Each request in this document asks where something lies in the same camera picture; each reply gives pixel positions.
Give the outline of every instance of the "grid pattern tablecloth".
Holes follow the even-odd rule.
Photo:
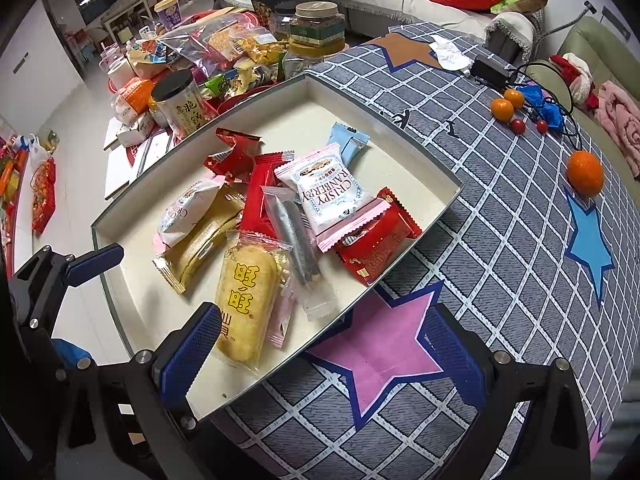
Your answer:
[[[409,38],[454,40],[468,56],[483,51],[428,24],[402,26]],[[640,317],[640,215],[619,176],[602,161],[606,186],[595,199],[614,268],[598,304],[587,267],[565,257],[574,224],[564,178],[570,147],[527,121],[515,137],[492,120],[497,94],[420,63],[390,72],[379,47],[352,48],[315,68],[343,91],[399,122],[464,182],[462,195],[386,277],[392,296],[444,281],[443,301],[493,350],[548,364],[564,356],[578,378],[590,434],[610,426],[632,367]],[[447,134],[452,121],[459,138]],[[219,428],[285,479],[424,479],[446,459],[475,409],[449,379],[398,384],[356,431],[344,377],[303,357],[214,414]],[[485,476],[504,465],[526,405],[513,413]]]

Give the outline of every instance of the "gold snack wrapper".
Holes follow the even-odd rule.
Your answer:
[[[238,243],[226,250],[216,293],[222,312],[216,349],[249,370],[258,369],[273,303],[288,276],[289,250],[286,244],[249,232],[242,232]]]
[[[244,197],[225,184],[189,234],[153,260],[178,294],[184,293],[203,260],[225,240],[226,232],[236,227],[243,209]]]

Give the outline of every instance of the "red snack wrapper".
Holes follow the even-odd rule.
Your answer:
[[[246,204],[240,222],[241,231],[254,231],[274,240],[278,237],[264,208],[262,186],[275,186],[277,179],[273,171],[293,160],[293,152],[276,152],[256,155],[254,172],[246,192]]]
[[[422,230],[388,187],[380,190],[391,207],[359,231],[345,236],[336,246],[342,264],[364,285],[385,270],[386,263],[405,238],[417,238]]]
[[[254,156],[260,137],[225,128],[217,128],[216,135],[229,148],[209,155],[204,160],[204,166],[215,174],[225,175],[229,181],[235,178],[247,180],[254,170]]]

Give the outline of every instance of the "jar lid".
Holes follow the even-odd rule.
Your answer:
[[[182,92],[192,81],[193,74],[188,68],[171,72],[156,83],[151,97],[156,102],[166,101]]]
[[[277,14],[283,16],[293,16],[296,13],[296,7],[307,1],[308,0],[289,0],[288,2],[280,2],[275,6],[275,11]]]
[[[338,14],[338,5],[333,2],[306,2],[296,5],[296,16],[300,18],[330,18]]]

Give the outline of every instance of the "snack box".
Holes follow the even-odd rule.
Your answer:
[[[177,294],[152,264],[152,237],[165,209],[193,182],[210,175],[204,158],[226,148],[214,132],[228,128],[262,137],[262,153],[295,150],[305,155],[324,146],[338,121],[371,139],[350,170],[373,195],[389,187],[423,234],[462,190],[462,183],[408,133],[324,80],[303,73],[248,98],[216,117],[162,156],[134,180],[92,225],[94,247],[117,242],[122,263],[101,275],[104,293],[117,329],[130,355],[154,350],[171,330],[181,328],[203,301],[213,301],[225,247],[210,256],[184,294]],[[383,277],[418,243],[405,240],[392,255]],[[334,288],[338,310],[309,321],[294,308],[281,349],[265,344],[257,374],[218,359],[212,352],[187,394],[198,418],[225,406],[270,375],[321,336],[369,289],[356,280],[333,251],[319,264]]]

